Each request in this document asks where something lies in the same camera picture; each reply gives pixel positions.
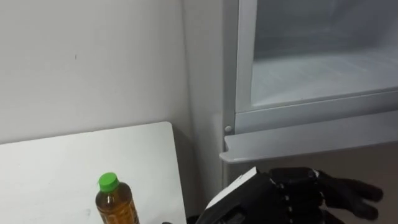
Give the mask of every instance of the white wall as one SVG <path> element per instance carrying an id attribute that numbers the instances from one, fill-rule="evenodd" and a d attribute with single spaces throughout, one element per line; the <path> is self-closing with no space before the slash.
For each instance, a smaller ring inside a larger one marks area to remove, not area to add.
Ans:
<path id="1" fill-rule="evenodd" d="M 222 1 L 183 0 L 183 5 L 195 159 L 203 191 L 198 206 L 204 209 L 222 187 Z"/>
<path id="2" fill-rule="evenodd" d="M 0 144 L 170 121 L 195 195 L 180 0 L 0 0 Z"/>

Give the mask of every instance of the robotic arm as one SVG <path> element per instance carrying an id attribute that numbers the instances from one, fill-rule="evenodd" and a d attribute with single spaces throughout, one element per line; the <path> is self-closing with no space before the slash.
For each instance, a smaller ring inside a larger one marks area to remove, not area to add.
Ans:
<path id="1" fill-rule="evenodd" d="M 330 177 L 306 167 L 257 172 L 214 205 L 196 224 L 344 224 L 320 208 L 340 208 L 358 218 L 375 220 L 378 211 L 364 199 L 378 202 L 381 189 L 358 180 Z"/>

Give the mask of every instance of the freezer drawer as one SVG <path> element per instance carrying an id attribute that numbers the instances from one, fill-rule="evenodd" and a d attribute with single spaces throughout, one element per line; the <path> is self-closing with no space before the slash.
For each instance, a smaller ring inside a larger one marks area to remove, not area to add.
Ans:
<path id="1" fill-rule="evenodd" d="M 398 111 L 225 137 L 228 163 L 351 149 L 398 141 Z"/>

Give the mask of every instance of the white table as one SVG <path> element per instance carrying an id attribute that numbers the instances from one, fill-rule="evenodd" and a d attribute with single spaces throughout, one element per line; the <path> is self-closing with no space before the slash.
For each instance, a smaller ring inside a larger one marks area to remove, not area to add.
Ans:
<path id="1" fill-rule="evenodd" d="M 100 224 L 98 178 L 130 185 L 141 224 L 185 223 L 167 122 L 0 145 L 1 223 Z"/>

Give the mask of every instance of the refrigerator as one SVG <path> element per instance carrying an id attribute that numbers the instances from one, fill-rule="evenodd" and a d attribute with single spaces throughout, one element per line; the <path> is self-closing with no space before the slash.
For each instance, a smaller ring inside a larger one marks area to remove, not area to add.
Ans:
<path id="1" fill-rule="evenodd" d="M 395 0 L 185 0 L 205 200 L 253 164 L 397 142 L 397 10 Z"/>

